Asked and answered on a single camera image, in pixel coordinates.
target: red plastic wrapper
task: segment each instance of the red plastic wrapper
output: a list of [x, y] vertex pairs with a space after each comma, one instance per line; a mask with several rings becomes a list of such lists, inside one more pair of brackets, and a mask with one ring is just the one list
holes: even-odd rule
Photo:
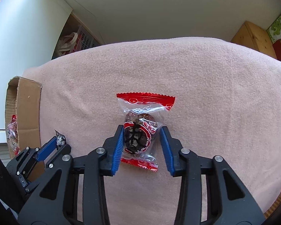
[[121, 161], [157, 171], [156, 141], [164, 117], [175, 97], [153, 93], [120, 93], [119, 104], [125, 114], [124, 149]]
[[15, 155], [19, 154], [19, 142], [17, 131], [17, 116], [13, 115], [11, 121], [7, 125], [6, 138], [8, 146], [13, 150]]

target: brown cardboard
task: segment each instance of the brown cardboard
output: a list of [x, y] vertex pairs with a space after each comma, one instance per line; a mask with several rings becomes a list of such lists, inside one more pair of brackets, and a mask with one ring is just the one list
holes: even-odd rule
[[[12, 78], [8, 83], [5, 102], [5, 129], [13, 114], [17, 116], [17, 130], [20, 151], [41, 147], [40, 141], [40, 96], [42, 85], [38, 82], [19, 76]], [[15, 154], [8, 147], [10, 158]], [[29, 180], [35, 180], [44, 172], [44, 162], [38, 163], [29, 176]]]

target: metal screw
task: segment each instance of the metal screw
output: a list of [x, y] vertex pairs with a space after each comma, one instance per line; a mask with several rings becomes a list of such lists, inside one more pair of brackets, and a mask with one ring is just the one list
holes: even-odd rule
[[67, 162], [68, 160], [71, 159], [71, 156], [70, 155], [64, 155], [63, 156], [63, 161]]
[[189, 150], [188, 148], [182, 148], [182, 149], [181, 149], [181, 152], [182, 152], [183, 154], [188, 154], [188, 153], [190, 153], [190, 150]]
[[96, 149], [96, 152], [97, 152], [98, 154], [103, 154], [103, 153], [105, 152], [105, 149], [102, 148], [102, 147], [99, 147], [98, 149]]
[[221, 156], [215, 156], [214, 159], [217, 161], [217, 162], [221, 162], [223, 160], [223, 158]]

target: clear plastic packaging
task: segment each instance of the clear plastic packaging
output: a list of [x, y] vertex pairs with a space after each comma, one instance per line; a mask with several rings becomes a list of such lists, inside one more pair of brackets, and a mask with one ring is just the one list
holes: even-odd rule
[[157, 171], [156, 140], [166, 113], [175, 98], [153, 93], [120, 93], [119, 104], [125, 114], [124, 149], [121, 161]]
[[17, 116], [12, 115], [11, 121], [7, 125], [6, 138], [8, 146], [13, 150], [15, 155], [19, 154], [19, 142], [17, 131]]

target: black plastic bracket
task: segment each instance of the black plastic bracket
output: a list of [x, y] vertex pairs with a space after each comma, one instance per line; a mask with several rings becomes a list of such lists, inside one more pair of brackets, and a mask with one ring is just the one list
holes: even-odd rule
[[25, 188], [29, 184], [27, 178], [37, 164], [37, 161], [34, 159], [34, 155], [37, 151], [38, 148], [31, 149], [27, 147], [14, 157], [6, 166], [8, 173], [13, 178], [22, 197], [25, 197]]
[[[181, 176], [174, 225], [260, 225], [265, 217], [243, 182], [221, 156], [200, 157], [162, 127], [173, 154], [173, 177]], [[207, 220], [201, 222], [201, 175], [207, 182]]]
[[[123, 126], [119, 125], [115, 136], [106, 139], [102, 148], [82, 157], [73, 158], [69, 155], [71, 147], [68, 144], [63, 145], [46, 163], [45, 173], [23, 186], [27, 201], [19, 213], [18, 222], [21, 225], [110, 225], [104, 176], [113, 176], [116, 170], [113, 166], [114, 153], [122, 134]], [[41, 156], [52, 149], [48, 145], [44, 148], [41, 150]], [[23, 151], [11, 166], [18, 170], [18, 167], [21, 168], [33, 156], [34, 160], [40, 157], [35, 152]], [[77, 220], [79, 174], [84, 174], [83, 223]]]

